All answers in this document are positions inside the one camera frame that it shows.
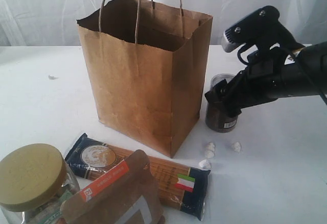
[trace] jar lid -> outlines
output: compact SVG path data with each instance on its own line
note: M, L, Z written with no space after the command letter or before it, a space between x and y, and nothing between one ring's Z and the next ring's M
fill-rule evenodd
M65 177L65 161L55 147L21 147L0 162L0 205L13 212L37 208L56 194Z

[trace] white backdrop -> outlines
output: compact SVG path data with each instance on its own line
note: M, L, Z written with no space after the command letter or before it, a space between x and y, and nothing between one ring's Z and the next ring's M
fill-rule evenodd
M178 0L155 0L178 6ZM0 0L0 45L79 45L76 19L101 0ZM302 43L327 40L327 0L183 0L185 9L214 16L211 44L243 16L265 5L277 7L280 21Z

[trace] white tabletop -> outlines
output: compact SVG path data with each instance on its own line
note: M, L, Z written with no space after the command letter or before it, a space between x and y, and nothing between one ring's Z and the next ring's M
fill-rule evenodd
M204 91L213 75L243 68L236 53L210 46ZM206 127L205 107L203 99L201 118L174 158L197 167L203 144L216 144L204 223L326 223L327 108L319 97L244 109L227 134ZM64 153L82 132L167 159L98 122L80 46L0 47L0 132L0 159L35 142ZM236 141L241 153L230 148ZM174 209L164 215L167 223L199 223Z

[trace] glass jar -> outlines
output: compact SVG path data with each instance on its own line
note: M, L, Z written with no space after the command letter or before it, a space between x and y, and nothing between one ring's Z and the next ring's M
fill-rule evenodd
M80 190L61 153L21 147L0 162L0 206L9 224L63 224L61 204Z
M210 90L217 85L220 81L226 80L230 82L234 78L231 74L218 74L211 79ZM238 116L230 118L225 113L222 113L213 104L208 103L205 115L206 125L217 132L230 132L235 128Z

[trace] small white stone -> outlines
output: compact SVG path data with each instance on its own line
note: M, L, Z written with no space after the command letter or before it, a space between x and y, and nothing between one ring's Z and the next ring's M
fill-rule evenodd
M240 152L241 149L242 149L242 146L241 144L237 141L237 142L234 142L232 145L231 145L231 148L235 151L235 152Z
M210 150L210 151L215 151L215 145L213 142L209 142L206 146L205 149Z
M204 159L202 160L200 163L199 163L199 166L202 168L202 169L211 169L211 164L209 162L208 159Z
M211 150L205 150L204 151L204 156L207 158L207 159L211 159L215 156L215 153Z

